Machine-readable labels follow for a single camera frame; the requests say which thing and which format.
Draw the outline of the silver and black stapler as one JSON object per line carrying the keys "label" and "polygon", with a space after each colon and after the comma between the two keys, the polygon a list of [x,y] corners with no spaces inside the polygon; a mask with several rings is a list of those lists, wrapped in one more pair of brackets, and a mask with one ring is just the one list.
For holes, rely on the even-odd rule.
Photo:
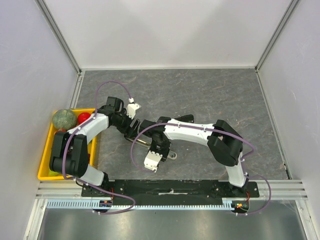
{"label": "silver and black stapler", "polygon": [[177,155],[170,150],[171,142],[166,137],[164,133],[143,133],[148,138],[151,138],[151,143],[149,146],[149,151],[155,152],[156,154],[159,154],[162,156],[161,161],[165,162],[167,158],[175,159]]}

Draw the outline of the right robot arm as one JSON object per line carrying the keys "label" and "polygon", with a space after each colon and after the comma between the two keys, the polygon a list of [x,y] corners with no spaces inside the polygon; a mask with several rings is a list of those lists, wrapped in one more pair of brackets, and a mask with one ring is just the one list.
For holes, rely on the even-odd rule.
{"label": "right robot arm", "polygon": [[171,141],[187,141],[208,147],[213,158],[225,166],[229,191],[235,197],[247,191],[248,179],[241,164],[242,137],[224,120],[215,124],[196,124],[192,114],[177,118],[161,116],[156,122],[143,120],[139,132],[151,138],[151,145],[144,159],[144,167],[158,170],[159,162],[170,154]]}

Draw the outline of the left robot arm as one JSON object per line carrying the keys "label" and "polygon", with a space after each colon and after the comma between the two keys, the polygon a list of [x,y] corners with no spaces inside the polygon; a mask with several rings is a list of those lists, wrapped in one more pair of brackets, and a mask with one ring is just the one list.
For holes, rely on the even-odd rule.
{"label": "left robot arm", "polygon": [[92,185],[92,191],[99,197],[110,191],[108,174],[89,164],[88,144],[101,132],[113,126],[126,138],[135,138],[139,120],[134,117],[141,105],[129,99],[124,101],[109,96],[106,104],[95,109],[90,117],[67,132],[57,132],[53,138],[49,169],[53,172],[72,176]]}

